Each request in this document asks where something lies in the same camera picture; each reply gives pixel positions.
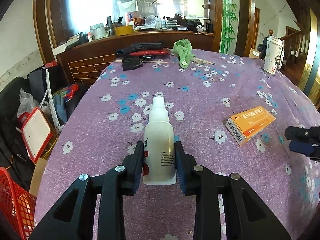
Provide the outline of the yellow container on cabinet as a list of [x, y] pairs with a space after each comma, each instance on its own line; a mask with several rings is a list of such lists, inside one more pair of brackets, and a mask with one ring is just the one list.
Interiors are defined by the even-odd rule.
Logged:
[[134, 27], [132, 25], [116, 27], [115, 31], [117, 36], [130, 35], [134, 32]]

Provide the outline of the cardboard box piece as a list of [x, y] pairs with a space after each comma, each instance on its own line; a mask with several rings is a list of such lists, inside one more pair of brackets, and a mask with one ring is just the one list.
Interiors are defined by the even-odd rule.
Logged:
[[41, 180], [42, 180], [43, 174], [45, 172], [47, 163], [48, 163], [47, 160], [45, 160], [43, 158], [39, 158], [36, 165], [35, 165], [33, 176], [31, 179], [30, 189], [29, 189], [29, 193], [35, 197], [37, 196], [37, 194], [39, 192]]

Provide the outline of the black red tool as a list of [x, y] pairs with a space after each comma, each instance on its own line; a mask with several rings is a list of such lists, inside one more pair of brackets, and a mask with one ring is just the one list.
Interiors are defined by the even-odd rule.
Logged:
[[145, 55], [169, 55], [170, 51], [164, 48], [161, 42], [135, 43], [116, 51], [116, 57], [145, 56]]

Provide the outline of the green cloth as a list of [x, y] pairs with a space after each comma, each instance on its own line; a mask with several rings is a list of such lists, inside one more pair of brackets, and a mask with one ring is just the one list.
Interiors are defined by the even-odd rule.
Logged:
[[186, 38], [178, 40], [174, 43], [173, 50], [179, 58], [180, 67], [183, 69], [188, 68], [191, 59], [195, 57], [191, 42]]

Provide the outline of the large framed mirror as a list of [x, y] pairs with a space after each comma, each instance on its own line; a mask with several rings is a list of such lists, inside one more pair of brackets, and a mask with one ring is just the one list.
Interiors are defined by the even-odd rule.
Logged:
[[116, 21], [130, 12], [142, 17], [159, 18], [175, 14], [186, 18], [214, 19], [215, 0], [46, 0], [49, 33], [56, 47], [62, 41], [90, 26], [106, 23], [107, 17]]

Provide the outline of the wooden stair railing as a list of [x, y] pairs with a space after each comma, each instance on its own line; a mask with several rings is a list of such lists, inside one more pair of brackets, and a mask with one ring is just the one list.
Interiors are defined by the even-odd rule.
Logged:
[[279, 38], [284, 44], [283, 67], [304, 69], [309, 40], [303, 31], [296, 31]]

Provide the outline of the wooden brick-pattern cabinet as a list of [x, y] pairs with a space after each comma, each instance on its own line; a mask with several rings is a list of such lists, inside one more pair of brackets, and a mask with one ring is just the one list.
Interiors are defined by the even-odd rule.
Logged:
[[177, 40], [187, 38], [194, 49], [212, 51], [214, 34], [191, 31], [143, 31], [130, 35], [102, 38], [76, 46], [56, 56], [69, 83], [92, 85], [101, 72], [116, 59], [116, 51], [134, 43], [161, 42], [172, 48]]

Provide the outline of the black sofa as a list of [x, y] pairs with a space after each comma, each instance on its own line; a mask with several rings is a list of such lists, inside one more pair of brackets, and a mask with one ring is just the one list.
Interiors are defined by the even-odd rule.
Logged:
[[1, 167], [6, 168], [14, 182], [25, 190], [30, 189], [35, 165], [29, 159], [18, 121], [20, 90], [30, 93], [29, 81], [14, 78], [1, 90]]

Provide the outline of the white patterned paper cup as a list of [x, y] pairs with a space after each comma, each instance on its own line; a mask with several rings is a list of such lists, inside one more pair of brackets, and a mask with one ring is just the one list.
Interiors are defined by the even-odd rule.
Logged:
[[277, 37], [269, 36], [266, 44], [266, 54], [263, 70], [274, 75], [281, 68], [284, 57], [284, 41]]

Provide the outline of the red framed white board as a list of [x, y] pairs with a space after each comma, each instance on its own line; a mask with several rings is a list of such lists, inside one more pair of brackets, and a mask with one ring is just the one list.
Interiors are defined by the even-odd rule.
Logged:
[[36, 164], [49, 144], [56, 139], [55, 131], [39, 107], [35, 107], [22, 126], [22, 138], [30, 160]]

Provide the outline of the purple floral tablecloth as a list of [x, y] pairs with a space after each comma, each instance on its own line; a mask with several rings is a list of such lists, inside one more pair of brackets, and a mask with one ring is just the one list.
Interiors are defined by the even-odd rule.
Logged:
[[[143, 140], [152, 100], [162, 96], [186, 153], [214, 173], [236, 172], [297, 239], [316, 211], [319, 163], [289, 150], [285, 129], [319, 125], [313, 103], [286, 76], [261, 70], [247, 57], [196, 50], [206, 65], [181, 69], [176, 57], [123, 71], [106, 67], [64, 126], [37, 195], [39, 222], [82, 173], [98, 176], [119, 165]], [[276, 117], [239, 146], [225, 124], [262, 106]]]

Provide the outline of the metal pot on cabinet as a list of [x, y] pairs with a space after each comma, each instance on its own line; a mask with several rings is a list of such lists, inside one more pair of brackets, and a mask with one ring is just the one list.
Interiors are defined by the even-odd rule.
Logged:
[[90, 26], [90, 31], [94, 40], [99, 40], [106, 36], [106, 29], [103, 23], [98, 23]]

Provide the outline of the red plastic mesh basket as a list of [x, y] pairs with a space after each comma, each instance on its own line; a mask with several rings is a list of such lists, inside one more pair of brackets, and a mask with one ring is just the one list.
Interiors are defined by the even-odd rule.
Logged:
[[1, 167], [1, 211], [21, 239], [29, 239], [35, 228], [36, 197], [15, 183]]

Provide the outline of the white plastic bottle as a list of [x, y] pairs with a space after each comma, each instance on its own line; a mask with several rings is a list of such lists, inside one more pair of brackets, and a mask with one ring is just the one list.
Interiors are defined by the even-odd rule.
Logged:
[[164, 98], [153, 98], [148, 124], [144, 129], [143, 183], [173, 185], [176, 183], [174, 129]]

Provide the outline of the clear plastic bag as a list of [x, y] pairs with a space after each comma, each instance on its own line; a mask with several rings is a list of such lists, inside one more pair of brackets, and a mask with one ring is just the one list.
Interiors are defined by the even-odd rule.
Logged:
[[17, 110], [17, 117], [19, 118], [24, 113], [31, 113], [36, 107], [39, 107], [39, 103], [34, 99], [34, 97], [25, 92], [22, 88], [19, 93], [20, 105]]

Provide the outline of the black round case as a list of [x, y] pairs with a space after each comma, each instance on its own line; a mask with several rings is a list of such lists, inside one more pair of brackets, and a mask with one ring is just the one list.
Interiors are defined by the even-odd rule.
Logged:
[[138, 56], [127, 55], [122, 59], [121, 65], [123, 71], [129, 71], [140, 68], [143, 65], [143, 62]]

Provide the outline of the orange medicine box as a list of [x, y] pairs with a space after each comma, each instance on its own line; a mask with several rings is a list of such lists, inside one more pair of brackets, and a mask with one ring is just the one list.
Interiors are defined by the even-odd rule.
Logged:
[[242, 146], [274, 122], [275, 119], [276, 117], [264, 109], [264, 107], [258, 106], [231, 115], [226, 121], [225, 126], [238, 145]]

